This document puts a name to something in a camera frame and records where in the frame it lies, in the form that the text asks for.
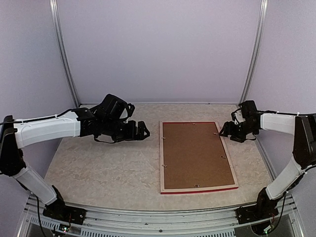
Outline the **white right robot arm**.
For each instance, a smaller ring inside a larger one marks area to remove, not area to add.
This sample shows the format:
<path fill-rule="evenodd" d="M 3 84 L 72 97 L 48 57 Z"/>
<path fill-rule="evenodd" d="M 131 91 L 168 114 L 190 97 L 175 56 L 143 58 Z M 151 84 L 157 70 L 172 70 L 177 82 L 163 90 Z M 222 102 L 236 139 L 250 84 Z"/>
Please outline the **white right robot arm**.
<path fill-rule="evenodd" d="M 249 112 L 243 121 L 225 122 L 219 135 L 243 143 L 249 134 L 272 132 L 289 138 L 292 145 L 290 159 L 278 176 L 264 189 L 270 200 L 275 200 L 299 182 L 305 173 L 316 165 L 316 116 L 315 114 L 282 114 L 277 112 Z"/>

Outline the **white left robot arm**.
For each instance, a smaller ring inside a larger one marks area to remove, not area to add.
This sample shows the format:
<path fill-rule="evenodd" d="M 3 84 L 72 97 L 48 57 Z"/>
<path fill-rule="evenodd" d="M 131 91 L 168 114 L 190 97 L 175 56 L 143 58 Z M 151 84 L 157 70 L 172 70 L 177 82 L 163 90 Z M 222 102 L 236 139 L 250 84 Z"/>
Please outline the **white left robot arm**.
<path fill-rule="evenodd" d="M 129 120 L 131 113 L 123 118 L 121 113 L 101 113 L 96 108 L 67 110 L 60 115 L 34 119 L 14 119 L 6 116 L 0 132 L 0 172 L 13 177 L 26 190 L 37 196 L 56 218 L 63 220 L 69 208 L 54 186 L 44 179 L 23 160 L 23 148 L 44 141 L 65 137 L 106 135 L 111 143 L 142 141 L 150 136 L 143 121 Z"/>

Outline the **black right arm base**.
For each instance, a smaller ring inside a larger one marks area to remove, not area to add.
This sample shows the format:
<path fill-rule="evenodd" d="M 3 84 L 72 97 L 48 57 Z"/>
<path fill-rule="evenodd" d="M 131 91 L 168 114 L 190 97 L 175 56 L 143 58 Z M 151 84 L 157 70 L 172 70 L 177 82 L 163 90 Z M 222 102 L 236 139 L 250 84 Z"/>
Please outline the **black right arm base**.
<path fill-rule="evenodd" d="M 258 196 L 256 203 L 247 207 L 239 207 L 235 210 L 239 224 L 250 223 L 278 215 L 277 203 L 282 196 L 277 199 L 270 199 L 266 188 L 263 188 Z"/>

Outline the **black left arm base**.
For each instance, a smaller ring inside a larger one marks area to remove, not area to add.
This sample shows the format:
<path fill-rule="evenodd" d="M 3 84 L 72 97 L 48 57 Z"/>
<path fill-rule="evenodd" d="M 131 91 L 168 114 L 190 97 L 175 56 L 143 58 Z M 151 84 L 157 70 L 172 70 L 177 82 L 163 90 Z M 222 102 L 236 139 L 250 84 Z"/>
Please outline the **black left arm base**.
<path fill-rule="evenodd" d="M 45 205 L 43 216 L 70 224 L 83 225 L 87 211 L 83 208 L 66 205 L 58 189 L 55 186 L 52 187 L 57 200 L 50 205 Z"/>

